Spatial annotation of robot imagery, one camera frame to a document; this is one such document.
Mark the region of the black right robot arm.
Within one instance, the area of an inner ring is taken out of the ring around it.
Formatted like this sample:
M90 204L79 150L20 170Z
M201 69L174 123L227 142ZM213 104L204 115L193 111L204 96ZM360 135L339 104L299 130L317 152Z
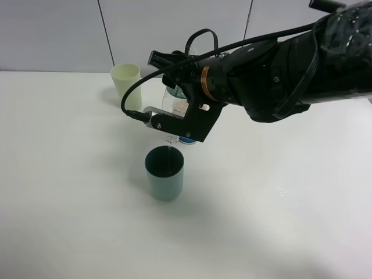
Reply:
M192 58L153 51L149 64L188 99L187 122L215 123L228 104L272 123L313 103L371 96L371 2L334 3L308 32L260 39L225 55Z

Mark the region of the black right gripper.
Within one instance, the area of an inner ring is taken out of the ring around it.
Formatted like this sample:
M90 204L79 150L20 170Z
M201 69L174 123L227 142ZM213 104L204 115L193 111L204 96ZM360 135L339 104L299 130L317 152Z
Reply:
M209 58L187 56L181 51L162 53L152 51L148 65L161 67L162 83L169 88L181 88L189 100L209 102L202 88L202 70L209 66Z

